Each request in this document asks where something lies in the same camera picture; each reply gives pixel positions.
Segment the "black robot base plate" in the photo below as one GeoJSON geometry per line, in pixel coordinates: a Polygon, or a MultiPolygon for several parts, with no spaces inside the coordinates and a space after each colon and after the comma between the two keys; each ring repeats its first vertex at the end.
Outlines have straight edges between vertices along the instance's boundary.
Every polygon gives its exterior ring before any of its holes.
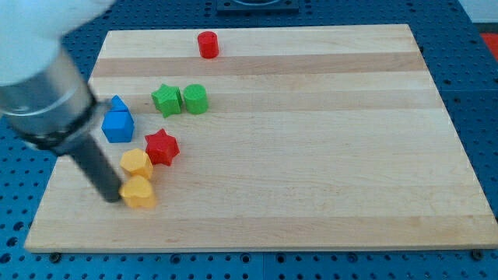
{"type": "Polygon", "coordinates": [[[298,12],[300,0],[216,0],[218,13],[298,12]]]}

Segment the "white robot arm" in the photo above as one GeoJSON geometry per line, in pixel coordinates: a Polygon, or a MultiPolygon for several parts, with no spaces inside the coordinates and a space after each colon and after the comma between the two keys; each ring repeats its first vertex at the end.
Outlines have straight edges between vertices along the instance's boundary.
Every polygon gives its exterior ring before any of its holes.
{"type": "Polygon", "coordinates": [[[110,109],[82,78],[61,39],[114,0],[1,3],[1,113],[30,146],[69,155],[107,202],[119,201],[120,177],[91,131],[110,109]]]}

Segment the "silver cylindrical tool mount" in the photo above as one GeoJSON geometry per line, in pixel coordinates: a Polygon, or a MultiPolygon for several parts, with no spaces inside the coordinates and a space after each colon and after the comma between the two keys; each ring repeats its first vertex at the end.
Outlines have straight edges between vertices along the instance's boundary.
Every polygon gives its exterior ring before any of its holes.
{"type": "Polygon", "coordinates": [[[91,132],[108,108],[65,50],[33,77],[1,87],[1,112],[11,127],[36,149],[58,156],[96,153],[91,132]]]}

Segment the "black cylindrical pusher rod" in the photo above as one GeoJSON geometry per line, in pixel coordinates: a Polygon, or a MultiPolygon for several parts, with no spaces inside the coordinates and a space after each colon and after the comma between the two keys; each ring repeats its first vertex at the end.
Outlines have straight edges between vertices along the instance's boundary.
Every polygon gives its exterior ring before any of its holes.
{"type": "Polygon", "coordinates": [[[92,136],[81,139],[68,153],[96,188],[103,200],[114,203],[121,199],[121,178],[109,164],[92,136]]]}

